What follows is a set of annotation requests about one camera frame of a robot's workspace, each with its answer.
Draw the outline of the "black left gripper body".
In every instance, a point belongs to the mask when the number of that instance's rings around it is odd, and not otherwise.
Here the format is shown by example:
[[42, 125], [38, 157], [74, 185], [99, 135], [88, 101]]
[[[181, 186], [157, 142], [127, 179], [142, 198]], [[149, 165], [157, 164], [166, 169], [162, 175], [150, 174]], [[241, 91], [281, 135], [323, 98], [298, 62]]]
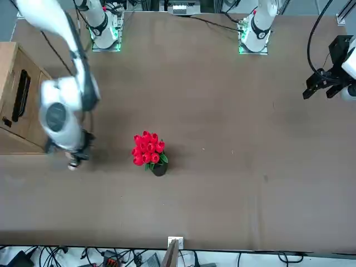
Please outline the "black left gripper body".
[[352, 35], [338, 35], [329, 45], [329, 56], [332, 67], [328, 70], [319, 68], [318, 74], [312, 74], [307, 80], [320, 81], [319, 89], [329, 89], [334, 85], [343, 85], [343, 88], [352, 84], [352, 78], [342, 69], [342, 63], [348, 57], [348, 49], [352, 40]]

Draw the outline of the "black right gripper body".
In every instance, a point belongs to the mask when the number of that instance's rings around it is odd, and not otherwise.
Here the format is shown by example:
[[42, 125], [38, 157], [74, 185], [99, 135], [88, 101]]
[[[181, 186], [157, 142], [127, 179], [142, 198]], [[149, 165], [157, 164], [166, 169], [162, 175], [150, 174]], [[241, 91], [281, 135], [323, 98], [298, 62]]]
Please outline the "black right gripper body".
[[95, 140], [93, 133], [86, 130], [82, 130], [83, 133], [83, 144], [81, 147], [72, 154], [72, 158], [76, 161], [87, 161], [90, 158], [90, 151], [92, 143]]

